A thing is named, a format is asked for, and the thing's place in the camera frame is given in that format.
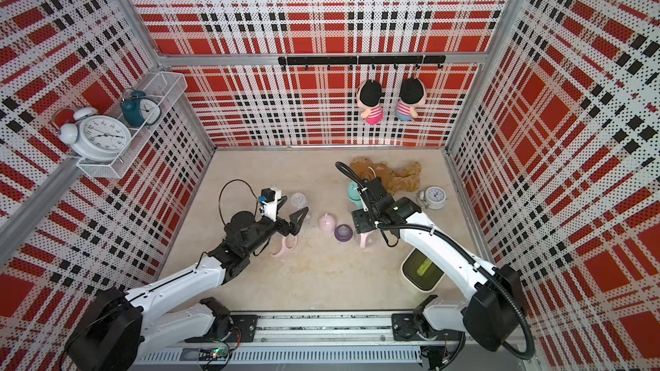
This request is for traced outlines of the clear baby bottle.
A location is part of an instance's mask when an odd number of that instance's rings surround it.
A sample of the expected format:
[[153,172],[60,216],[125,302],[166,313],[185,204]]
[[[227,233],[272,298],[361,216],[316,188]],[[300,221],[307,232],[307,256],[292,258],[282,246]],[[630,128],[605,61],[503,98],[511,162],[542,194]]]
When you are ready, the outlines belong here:
[[291,206],[295,211],[300,211],[308,206],[306,196],[302,192],[296,192],[291,196]]

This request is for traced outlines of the pink bottle handle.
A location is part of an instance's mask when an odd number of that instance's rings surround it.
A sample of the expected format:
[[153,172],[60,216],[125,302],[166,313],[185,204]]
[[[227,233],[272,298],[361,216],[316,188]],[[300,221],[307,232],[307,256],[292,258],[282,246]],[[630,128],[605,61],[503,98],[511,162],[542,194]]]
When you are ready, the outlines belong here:
[[372,237],[372,233],[362,233],[357,235],[357,242],[359,243],[359,247],[361,249],[366,249],[369,248],[373,245],[374,238]]
[[278,252],[273,252],[271,256],[273,258],[281,258],[285,254],[288,254],[297,246],[298,238],[295,235],[287,235],[281,237],[280,249]]

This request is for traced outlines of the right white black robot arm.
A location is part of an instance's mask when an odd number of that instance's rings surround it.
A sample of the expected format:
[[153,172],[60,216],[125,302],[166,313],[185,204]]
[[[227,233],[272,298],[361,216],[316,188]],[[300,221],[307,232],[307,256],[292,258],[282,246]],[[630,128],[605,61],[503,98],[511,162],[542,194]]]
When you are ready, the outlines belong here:
[[352,213],[360,233],[390,232],[428,258],[459,288],[465,298],[456,314],[443,314],[436,303],[422,308],[424,323],[433,330],[469,334],[482,348],[503,347],[515,357],[536,352],[527,321],[520,273],[495,266],[453,240],[411,199],[393,197],[380,179],[359,182],[362,207]]

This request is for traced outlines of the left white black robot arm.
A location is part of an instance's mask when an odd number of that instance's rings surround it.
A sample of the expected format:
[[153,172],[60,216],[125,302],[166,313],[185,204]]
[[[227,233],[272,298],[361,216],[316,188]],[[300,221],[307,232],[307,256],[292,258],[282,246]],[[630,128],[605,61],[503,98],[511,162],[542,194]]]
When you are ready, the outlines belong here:
[[191,266],[131,290],[99,291],[62,357],[80,370],[127,370],[154,351],[227,330],[230,311],[217,299],[204,298],[187,309],[180,304],[236,278],[273,235],[297,235],[309,210],[281,218],[278,212],[285,202],[279,191],[266,189],[258,199],[259,212],[232,216],[220,244]]

